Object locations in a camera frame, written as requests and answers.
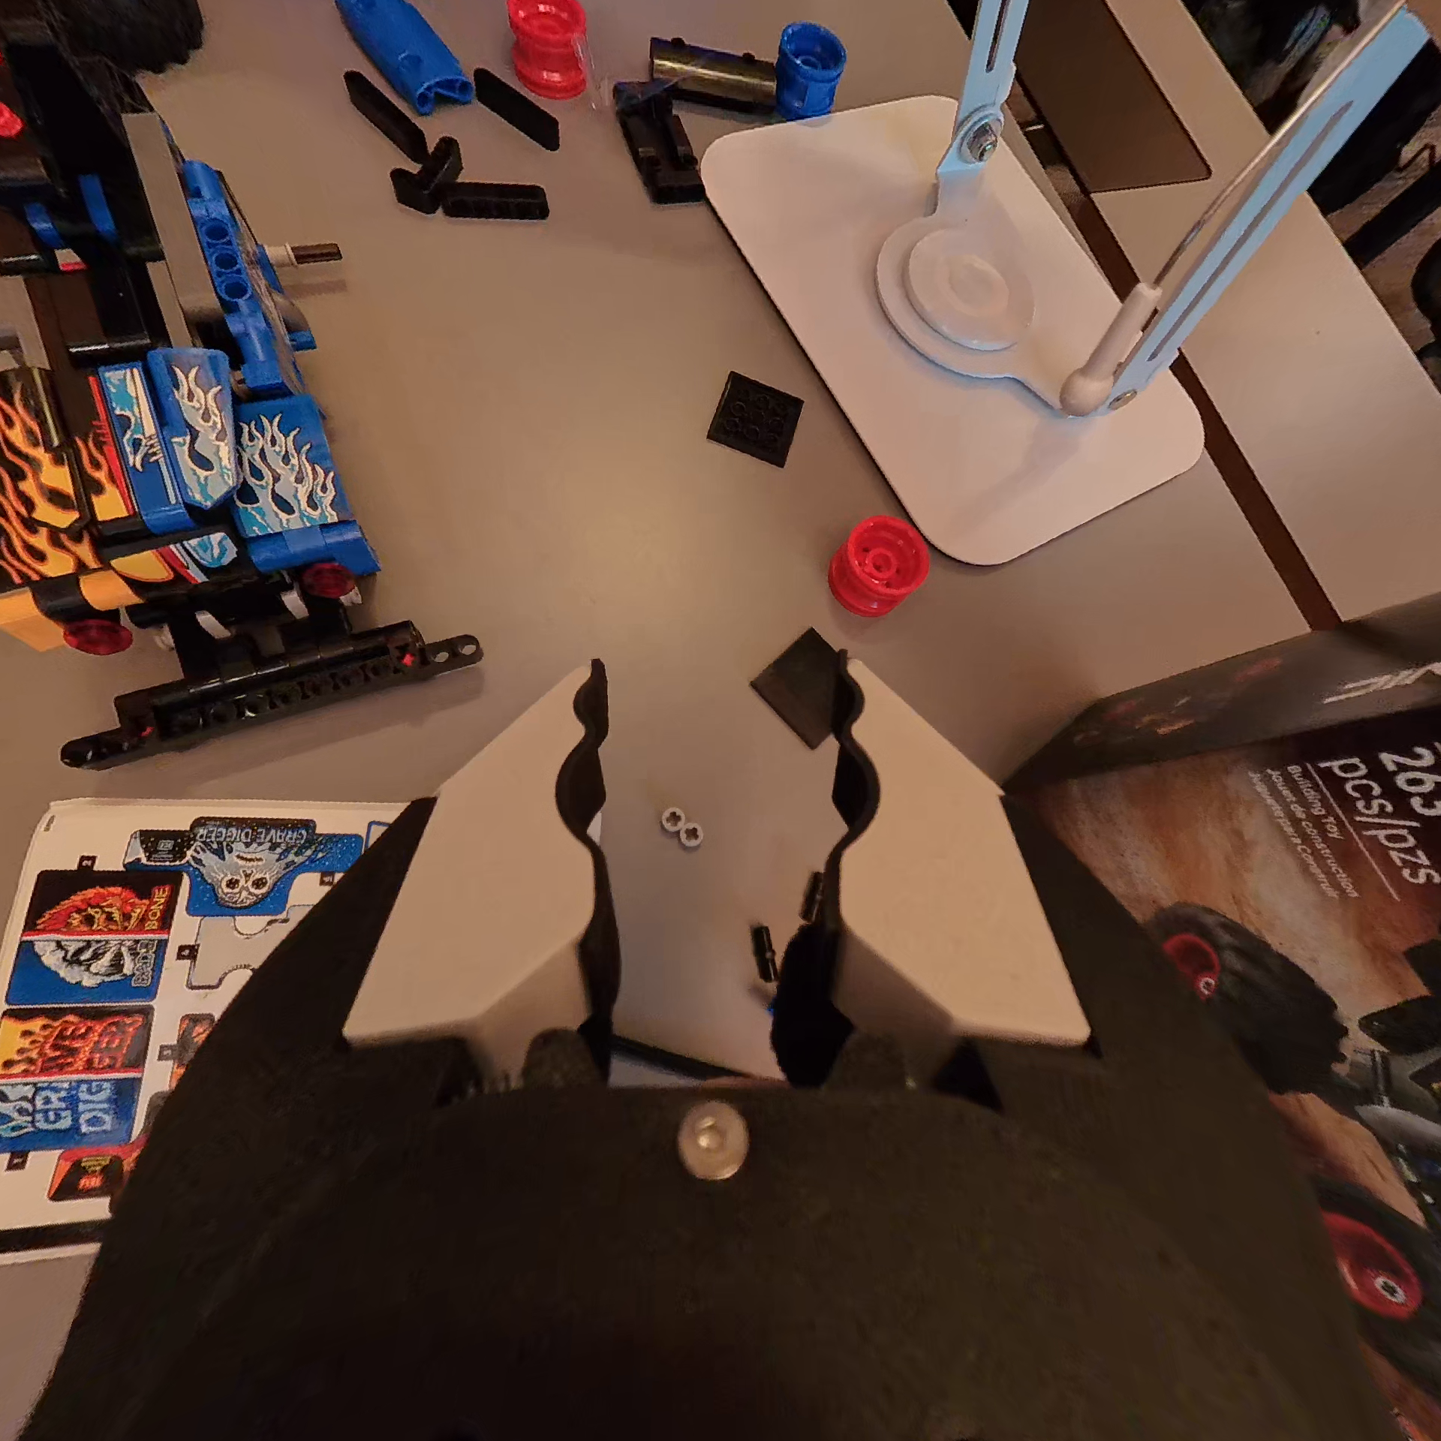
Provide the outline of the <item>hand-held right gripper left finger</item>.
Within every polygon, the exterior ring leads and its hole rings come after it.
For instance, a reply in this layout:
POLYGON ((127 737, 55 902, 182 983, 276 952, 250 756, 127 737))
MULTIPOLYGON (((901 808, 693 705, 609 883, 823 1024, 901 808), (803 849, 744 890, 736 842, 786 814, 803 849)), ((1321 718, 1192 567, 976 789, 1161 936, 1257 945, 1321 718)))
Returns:
POLYGON ((436 796, 345 1037, 527 1053, 549 1031, 607 1053, 619 924, 600 813, 607 670, 568 672, 436 796))

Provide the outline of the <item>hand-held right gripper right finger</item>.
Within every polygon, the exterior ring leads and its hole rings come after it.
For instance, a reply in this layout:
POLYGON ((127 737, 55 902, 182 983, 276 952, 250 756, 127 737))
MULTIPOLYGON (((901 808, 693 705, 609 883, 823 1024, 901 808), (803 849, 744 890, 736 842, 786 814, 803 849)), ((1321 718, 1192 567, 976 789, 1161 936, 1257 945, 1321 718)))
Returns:
POLYGON ((832 1001, 904 1046, 1091 1036, 1000 785, 859 660, 837 677, 832 1001))

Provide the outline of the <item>toy brick truck model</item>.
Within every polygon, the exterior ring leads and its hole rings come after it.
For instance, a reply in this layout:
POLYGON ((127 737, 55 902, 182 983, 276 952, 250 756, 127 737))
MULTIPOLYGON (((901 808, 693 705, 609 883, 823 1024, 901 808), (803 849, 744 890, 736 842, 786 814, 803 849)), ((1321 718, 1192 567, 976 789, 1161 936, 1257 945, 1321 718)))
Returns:
POLYGON ((187 58, 171 5, 122 37, 3 3, 3 634, 177 676, 63 742, 113 768, 473 667, 475 636, 355 626, 379 557, 310 389, 252 399, 192 322, 219 319, 182 164, 139 68, 187 58))

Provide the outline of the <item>blue skull sticker panel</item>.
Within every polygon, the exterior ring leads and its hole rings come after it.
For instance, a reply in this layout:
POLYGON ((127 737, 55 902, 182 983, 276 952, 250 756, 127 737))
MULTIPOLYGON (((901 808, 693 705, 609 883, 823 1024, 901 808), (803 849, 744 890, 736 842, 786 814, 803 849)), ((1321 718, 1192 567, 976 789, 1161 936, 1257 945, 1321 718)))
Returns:
POLYGON ((307 392, 297 360, 314 350, 309 320, 300 314, 257 241, 223 173, 185 159, 182 180, 192 224, 204 252, 219 319, 197 319, 201 346, 228 362, 230 377, 247 398, 281 399, 307 392))

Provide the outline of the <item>thin black rod piece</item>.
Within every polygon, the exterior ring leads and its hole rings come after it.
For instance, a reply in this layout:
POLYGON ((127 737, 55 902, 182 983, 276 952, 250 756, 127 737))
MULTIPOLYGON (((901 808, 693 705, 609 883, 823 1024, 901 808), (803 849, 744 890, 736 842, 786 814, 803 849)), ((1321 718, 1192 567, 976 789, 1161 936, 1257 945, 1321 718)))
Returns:
POLYGON ((775 1075, 729 1068, 621 1034, 611 1039, 609 1049, 609 1082, 614 1087, 756 1087, 782 1084, 775 1075))

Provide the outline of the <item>small black tile piece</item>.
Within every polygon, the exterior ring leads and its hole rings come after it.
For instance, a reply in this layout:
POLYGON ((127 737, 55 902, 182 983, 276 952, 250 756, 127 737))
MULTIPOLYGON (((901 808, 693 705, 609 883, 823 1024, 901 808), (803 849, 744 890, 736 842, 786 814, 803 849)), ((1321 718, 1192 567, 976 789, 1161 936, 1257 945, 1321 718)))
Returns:
POLYGON ((804 748, 818 749, 834 732, 841 653, 808 626, 750 679, 750 689, 804 748))

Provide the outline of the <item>black toy set box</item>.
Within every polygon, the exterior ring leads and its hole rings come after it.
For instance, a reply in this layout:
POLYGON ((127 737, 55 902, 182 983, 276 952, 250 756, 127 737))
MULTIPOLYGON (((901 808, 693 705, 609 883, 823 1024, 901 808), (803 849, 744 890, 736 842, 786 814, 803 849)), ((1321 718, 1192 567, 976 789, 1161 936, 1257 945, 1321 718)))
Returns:
POLYGON ((1437 595, 1098 700, 1003 785, 1269 1091, 1364 1358, 1437 1437, 1437 595))

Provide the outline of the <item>red wheel rim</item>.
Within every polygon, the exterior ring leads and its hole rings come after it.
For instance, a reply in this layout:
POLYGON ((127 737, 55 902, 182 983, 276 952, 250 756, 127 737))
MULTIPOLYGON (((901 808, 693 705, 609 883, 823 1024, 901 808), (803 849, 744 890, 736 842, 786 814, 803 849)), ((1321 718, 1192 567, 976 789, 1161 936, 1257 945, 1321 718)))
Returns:
POLYGON ((573 99, 588 84, 588 20, 578 1, 508 1, 511 63, 533 96, 573 99))
POLYGON ((878 619, 923 586, 928 574, 930 549, 913 525, 897 516, 868 516, 834 552, 827 583, 846 610, 878 619))

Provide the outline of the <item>colourful sticker sheet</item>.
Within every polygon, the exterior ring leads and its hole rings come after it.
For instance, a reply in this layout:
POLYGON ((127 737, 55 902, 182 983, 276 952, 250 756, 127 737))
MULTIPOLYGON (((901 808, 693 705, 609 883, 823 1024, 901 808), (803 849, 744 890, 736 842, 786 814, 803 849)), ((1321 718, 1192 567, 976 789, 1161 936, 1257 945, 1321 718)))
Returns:
POLYGON ((94 1252, 249 976, 403 802, 55 802, 3 928, 2 1260, 94 1252))

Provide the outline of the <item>black square plate piece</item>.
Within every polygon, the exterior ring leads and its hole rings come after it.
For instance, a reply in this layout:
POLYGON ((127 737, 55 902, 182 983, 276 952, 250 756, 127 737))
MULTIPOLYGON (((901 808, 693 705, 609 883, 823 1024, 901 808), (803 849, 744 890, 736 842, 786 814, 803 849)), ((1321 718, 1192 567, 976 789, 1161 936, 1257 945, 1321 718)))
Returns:
POLYGON ((784 389, 729 370, 707 439, 734 452, 784 468, 804 401, 784 389))

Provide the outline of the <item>white book stand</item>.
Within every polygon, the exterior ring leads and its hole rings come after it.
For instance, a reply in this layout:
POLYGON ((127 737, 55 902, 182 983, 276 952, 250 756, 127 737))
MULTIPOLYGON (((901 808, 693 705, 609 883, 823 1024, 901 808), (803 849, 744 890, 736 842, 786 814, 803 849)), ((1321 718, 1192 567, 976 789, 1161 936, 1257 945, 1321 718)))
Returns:
POLYGON ((1088 416, 1058 392, 1122 302, 1007 147, 1027 3, 978 6, 961 99, 918 96, 708 144, 717 217, 911 521, 1005 564, 1180 477, 1202 422, 1172 365, 1429 39, 1383 5, 1225 185, 1153 281, 1158 308, 1088 416))

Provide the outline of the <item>black angled beam piece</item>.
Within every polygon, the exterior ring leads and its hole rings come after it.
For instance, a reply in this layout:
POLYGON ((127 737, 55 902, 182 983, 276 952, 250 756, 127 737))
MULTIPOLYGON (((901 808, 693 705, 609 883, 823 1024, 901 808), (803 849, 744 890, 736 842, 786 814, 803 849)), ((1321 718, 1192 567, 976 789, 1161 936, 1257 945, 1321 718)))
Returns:
POLYGON ((431 216, 437 214, 449 188, 460 180, 463 154, 456 137, 441 135, 415 169, 394 168, 389 185, 396 204, 431 216))

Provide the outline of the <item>black studded plate piece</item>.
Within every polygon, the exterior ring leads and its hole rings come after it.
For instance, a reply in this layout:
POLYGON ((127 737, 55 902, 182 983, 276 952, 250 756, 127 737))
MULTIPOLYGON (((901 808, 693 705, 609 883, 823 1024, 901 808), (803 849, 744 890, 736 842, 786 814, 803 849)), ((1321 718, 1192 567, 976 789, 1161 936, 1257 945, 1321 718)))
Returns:
POLYGON ((698 157, 679 116, 672 89, 662 80, 616 82, 611 87, 617 125, 652 204, 703 204, 707 190, 698 157))

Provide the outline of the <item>long thin black beam piece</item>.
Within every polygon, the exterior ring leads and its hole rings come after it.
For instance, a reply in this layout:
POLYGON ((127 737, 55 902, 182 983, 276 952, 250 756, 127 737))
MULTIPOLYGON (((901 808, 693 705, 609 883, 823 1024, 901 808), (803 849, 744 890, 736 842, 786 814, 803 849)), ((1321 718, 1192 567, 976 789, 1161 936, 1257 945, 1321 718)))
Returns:
POLYGON ((405 156, 412 169, 422 171, 431 161, 431 145, 420 123, 360 72, 346 70, 343 80, 355 111, 405 156))

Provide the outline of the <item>blue curved panel piece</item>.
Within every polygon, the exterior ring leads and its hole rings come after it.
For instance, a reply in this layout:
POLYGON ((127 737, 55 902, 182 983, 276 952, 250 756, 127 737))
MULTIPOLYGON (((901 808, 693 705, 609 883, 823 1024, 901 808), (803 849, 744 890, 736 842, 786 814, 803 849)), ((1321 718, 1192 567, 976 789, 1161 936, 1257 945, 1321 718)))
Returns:
POLYGON ((408 1, 336 1, 352 39, 420 116, 475 101, 475 82, 422 12, 408 1))

